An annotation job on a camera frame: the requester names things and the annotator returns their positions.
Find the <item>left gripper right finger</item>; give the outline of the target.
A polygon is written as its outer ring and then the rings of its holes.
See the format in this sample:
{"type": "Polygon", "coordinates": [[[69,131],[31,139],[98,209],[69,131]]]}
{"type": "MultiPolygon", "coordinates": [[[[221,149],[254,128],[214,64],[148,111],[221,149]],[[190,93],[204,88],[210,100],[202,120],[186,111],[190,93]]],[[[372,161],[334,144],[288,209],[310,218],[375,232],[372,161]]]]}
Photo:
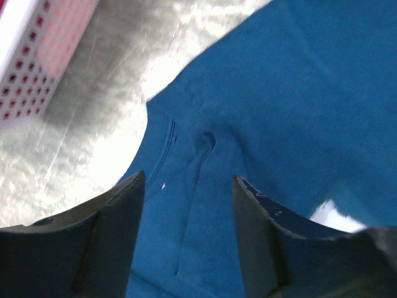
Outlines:
{"type": "Polygon", "coordinates": [[[247,297],[395,297],[396,229],[315,223],[240,177],[232,203],[247,297]]]}

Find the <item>blue mickey t shirt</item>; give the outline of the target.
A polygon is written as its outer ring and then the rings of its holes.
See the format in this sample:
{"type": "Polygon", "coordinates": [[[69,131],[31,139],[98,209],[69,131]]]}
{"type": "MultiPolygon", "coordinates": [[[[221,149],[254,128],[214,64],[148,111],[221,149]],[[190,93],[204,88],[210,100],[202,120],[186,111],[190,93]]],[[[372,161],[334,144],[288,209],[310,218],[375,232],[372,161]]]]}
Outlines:
{"type": "Polygon", "coordinates": [[[147,103],[128,297],[244,297],[232,180],[396,225],[396,2],[272,1],[147,103]]]}

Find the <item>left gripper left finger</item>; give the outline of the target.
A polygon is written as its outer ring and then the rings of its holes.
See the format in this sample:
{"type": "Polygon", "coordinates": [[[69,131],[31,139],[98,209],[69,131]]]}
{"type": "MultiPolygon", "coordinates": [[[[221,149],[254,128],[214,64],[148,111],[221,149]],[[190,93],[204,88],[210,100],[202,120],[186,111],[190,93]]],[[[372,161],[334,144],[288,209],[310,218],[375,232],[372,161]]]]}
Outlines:
{"type": "Polygon", "coordinates": [[[125,297],[145,196],[139,172],[32,225],[1,229],[2,297],[125,297]]]}

